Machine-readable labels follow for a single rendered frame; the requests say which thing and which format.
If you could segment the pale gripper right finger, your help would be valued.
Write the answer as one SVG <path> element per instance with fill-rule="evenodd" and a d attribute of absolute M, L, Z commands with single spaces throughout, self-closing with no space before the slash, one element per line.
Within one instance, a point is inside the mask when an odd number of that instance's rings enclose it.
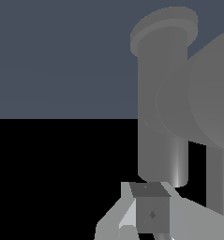
<path fill-rule="evenodd" d="M 179 193 L 168 183 L 148 183 L 145 229 L 175 240 L 224 240 L 224 217 Z"/>

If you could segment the thin grey faucet pipe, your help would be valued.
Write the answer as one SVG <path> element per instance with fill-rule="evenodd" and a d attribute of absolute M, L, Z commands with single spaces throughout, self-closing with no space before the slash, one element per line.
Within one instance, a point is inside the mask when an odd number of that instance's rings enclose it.
<path fill-rule="evenodd" d="M 206 148 L 206 207 L 224 216 L 224 151 Z"/>

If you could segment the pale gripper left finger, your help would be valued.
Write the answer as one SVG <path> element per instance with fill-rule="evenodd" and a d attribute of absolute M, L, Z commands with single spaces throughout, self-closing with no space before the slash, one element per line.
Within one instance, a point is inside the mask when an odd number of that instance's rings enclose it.
<path fill-rule="evenodd" d="M 141 240 L 136 228 L 136 200 L 129 182 L 121 183 L 121 198 L 99 221 L 95 240 Z"/>

